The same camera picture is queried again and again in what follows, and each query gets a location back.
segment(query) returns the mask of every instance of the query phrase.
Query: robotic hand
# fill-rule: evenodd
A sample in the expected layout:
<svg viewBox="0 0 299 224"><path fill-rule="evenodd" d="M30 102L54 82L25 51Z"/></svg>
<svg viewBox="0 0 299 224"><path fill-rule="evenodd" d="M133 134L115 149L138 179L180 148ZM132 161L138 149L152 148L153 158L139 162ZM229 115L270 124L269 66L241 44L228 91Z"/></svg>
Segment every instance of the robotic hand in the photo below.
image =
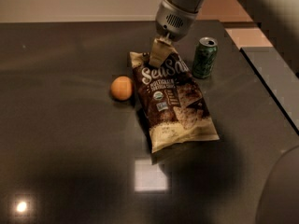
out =
<svg viewBox="0 0 299 224"><path fill-rule="evenodd" d="M152 45L149 63L160 67L167 53L190 30L204 0L162 0L156 16L157 33L161 36Z"/></svg>

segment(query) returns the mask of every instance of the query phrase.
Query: brown snack bag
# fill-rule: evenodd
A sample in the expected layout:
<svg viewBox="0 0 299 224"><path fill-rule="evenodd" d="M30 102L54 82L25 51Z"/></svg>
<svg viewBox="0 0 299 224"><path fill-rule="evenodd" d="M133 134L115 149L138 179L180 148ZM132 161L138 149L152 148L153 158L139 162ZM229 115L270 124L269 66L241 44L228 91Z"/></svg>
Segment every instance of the brown snack bag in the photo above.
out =
<svg viewBox="0 0 299 224"><path fill-rule="evenodd" d="M149 65L149 53L130 52L130 61L152 153L175 143L219 139L203 94L178 54L160 68Z"/></svg>

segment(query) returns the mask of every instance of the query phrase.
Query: black table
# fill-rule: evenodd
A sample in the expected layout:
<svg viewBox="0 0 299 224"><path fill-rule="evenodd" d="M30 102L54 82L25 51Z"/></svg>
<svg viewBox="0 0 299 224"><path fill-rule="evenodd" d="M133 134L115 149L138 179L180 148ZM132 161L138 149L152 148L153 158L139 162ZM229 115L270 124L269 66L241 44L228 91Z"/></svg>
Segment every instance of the black table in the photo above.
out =
<svg viewBox="0 0 299 224"><path fill-rule="evenodd" d="M221 137L152 164L138 110L109 86L150 51L152 21L0 24L0 223L254 223L269 172L298 135L218 21L176 44L219 41L198 80ZM28 209L16 211L19 202Z"/></svg>

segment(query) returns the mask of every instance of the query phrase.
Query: soda can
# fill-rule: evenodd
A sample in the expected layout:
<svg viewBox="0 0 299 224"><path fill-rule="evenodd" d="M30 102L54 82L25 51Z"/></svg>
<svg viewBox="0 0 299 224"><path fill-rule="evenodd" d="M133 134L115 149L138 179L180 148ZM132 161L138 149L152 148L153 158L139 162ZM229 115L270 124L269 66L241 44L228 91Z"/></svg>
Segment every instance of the soda can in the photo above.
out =
<svg viewBox="0 0 299 224"><path fill-rule="evenodd" d="M218 42L212 37L200 38L196 46L192 75L196 78L207 78L211 75L217 56Z"/></svg>

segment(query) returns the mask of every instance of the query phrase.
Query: can top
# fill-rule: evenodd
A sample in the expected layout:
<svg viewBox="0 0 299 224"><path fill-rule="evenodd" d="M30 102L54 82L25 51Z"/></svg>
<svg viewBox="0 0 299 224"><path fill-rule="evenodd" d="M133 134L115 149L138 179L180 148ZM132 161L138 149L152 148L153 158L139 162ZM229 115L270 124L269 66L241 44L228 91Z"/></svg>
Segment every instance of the can top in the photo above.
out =
<svg viewBox="0 0 299 224"><path fill-rule="evenodd" d="M212 37L202 37L199 40L200 44L206 47L214 48L217 47L218 42L215 38Z"/></svg>

